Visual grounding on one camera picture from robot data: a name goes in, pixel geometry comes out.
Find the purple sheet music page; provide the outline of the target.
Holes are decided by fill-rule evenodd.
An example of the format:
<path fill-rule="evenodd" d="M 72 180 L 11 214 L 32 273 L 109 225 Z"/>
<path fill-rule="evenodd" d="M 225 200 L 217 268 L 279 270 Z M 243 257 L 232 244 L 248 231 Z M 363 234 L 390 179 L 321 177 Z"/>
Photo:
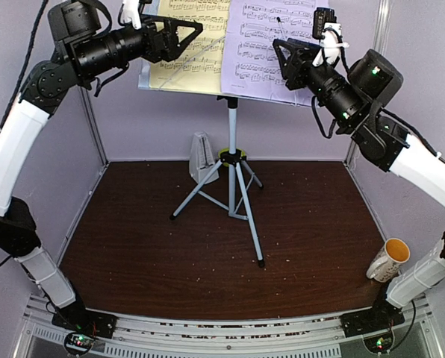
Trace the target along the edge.
<path fill-rule="evenodd" d="M 240 98 L 309 106 L 307 89 L 290 91 L 281 76 L 273 40 L 315 43 L 312 22 L 327 1 L 231 1 L 221 71 L 221 92 Z"/>

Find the yellow sheet music page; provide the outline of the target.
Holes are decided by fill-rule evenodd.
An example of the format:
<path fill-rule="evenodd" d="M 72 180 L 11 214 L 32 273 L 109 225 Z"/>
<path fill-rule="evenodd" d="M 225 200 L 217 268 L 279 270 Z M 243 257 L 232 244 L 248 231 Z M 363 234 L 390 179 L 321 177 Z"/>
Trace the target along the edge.
<path fill-rule="evenodd" d="M 172 62 L 143 62 L 139 88 L 192 92 L 210 95 L 221 93 L 221 71 L 229 1 L 156 1 L 146 11 L 203 24 L 203 32 Z"/>

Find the white metronome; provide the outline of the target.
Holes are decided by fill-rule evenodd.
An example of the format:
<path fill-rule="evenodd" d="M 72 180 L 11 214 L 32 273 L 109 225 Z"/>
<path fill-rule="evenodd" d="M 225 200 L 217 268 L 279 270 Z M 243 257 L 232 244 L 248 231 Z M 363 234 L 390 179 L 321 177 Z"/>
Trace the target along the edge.
<path fill-rule="evenodd" d="M 204 131 L 195 132 L 190 149 L 190 176 L 196 183 L 200 183 L 214 167 L 215 163 L 216 160 L 214 159 L 214 153 L 207 133 Z"/>

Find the light blue folding music stand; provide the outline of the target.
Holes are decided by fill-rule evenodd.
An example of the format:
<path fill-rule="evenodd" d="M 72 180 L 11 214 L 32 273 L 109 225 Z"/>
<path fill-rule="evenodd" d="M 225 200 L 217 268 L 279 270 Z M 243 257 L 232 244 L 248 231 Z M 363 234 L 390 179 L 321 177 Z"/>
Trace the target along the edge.
<path fill-rule="evenodd" d="M 228 125 L 229 125 L 229 135 L 228 135 L 228 148 L 231 153 L 235 152 L 237 148 L 236 144 L 236 127 L 237 127 L 237 109 L 238 102 L 242 98 L 235 95 L 227 95 L 220 93 L 217 95 L 218 98 L 225 100 L 228 107 Z M 215 199 L 208 194 L 203 192 L 203 186 L 211 182 L 218 175 L 219 168 L 223 165 L 221 160 L 217 160 L 214 167 L 209 171 L 206 177 L 197 184 L 193 191 L 184 199 L 184 201 L 179 205 L 175 212 L 171 215 L 175 218 L 196 195 L 203 195 L 204 198 L 214 201 Z M 264 265 L 264 255 L 261 250 L 261 245 L 258 238 L 258 233 L 256 230 L 255 222 L 252 215 L 252 209 L 249 202 L 248 190 L 252 183 L 256 183 L 260 186 L 262 183 L 256 176 L 256 174 L 251 170 L 246 160 L 236 163 L 234 166 L 228 166 L 228 179 L 229 179 L 229 189 L 228 189 L 228 203 L 220 203 L 219 206 L 227 211 L 228 215 L 232 218 L 237 218 L 241 220 L 246 220 L 249 223 L 249 227 L 252 234 L 252 240 L 254 242 L 255 252 L 257 256 L 257 262 L 260 266 Z"/>

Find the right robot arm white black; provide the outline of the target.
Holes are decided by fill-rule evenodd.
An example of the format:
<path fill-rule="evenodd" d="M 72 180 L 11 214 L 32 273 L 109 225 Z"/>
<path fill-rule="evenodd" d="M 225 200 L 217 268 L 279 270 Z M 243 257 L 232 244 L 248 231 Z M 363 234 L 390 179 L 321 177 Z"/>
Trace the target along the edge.
<path fill-rule="evenodd" d="M 404 178 L 445 208 L 445 161 L 407 122 L 386 110 L 402 86 L 402 74 L 370 49 L 346 77 L 327 58 L 330 47 L 296 39 L 273 41 L 281 76 L 289 90 L 308 88 L 334 117 L 337 134 L 347 134 L 363 157 L 384 172 Z M 445 231 L 422 259 L 387 286 L 383 301 L 366 321 L 382 329 L 410 300 L 445 278 Z"/>

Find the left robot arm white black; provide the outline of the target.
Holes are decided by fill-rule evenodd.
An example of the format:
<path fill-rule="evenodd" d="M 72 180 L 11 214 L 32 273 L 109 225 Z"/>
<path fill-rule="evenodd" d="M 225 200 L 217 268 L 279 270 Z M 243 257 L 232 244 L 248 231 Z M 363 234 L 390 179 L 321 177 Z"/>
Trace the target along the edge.
<path fill-rule="evenodd" d="M 119 28 L 102 27 L 108 9 L 100 1 L 63 1 L 41 7 L 55 49 L 49 60 L 21 72 L 0 125 L 0 249 L 15 259 L 75 331 L 86 330 L 91 316 L 84 302 L 42 246 L 28 205 L 13 188 L 35 139 L 56 113 L 69 89 L 100 93 L 99 76 L 123 75 L 132 60 L 177 60 L 203 30 L 201 23 L 146 15 L 143 1 L 125 1 Z"/>

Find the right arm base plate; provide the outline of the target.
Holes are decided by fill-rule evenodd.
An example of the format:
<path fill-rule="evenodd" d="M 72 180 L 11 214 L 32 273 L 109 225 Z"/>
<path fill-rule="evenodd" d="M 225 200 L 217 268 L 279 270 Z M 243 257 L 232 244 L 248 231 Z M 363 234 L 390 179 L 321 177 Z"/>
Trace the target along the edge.
<path fill-rule="evenodd" d="M 405 317 L 397 308 L 369 308 L 340 317 L 345 337 L 365 335 L 379 330 L 387 330 L 395 325 L 403 324 Z"/>

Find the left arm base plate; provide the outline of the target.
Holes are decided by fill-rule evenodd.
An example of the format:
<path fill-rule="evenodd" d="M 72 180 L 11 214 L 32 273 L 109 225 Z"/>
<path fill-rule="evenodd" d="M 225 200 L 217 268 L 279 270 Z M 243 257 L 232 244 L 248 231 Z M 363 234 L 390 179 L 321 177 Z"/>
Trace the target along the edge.
<path fill-rule="evenodd" d="M 87 336 L 111 339 L 116 327 L 117 317 L 108 313 L 92 310 L 58 310 L 52 317 L 52 324 Z"/>

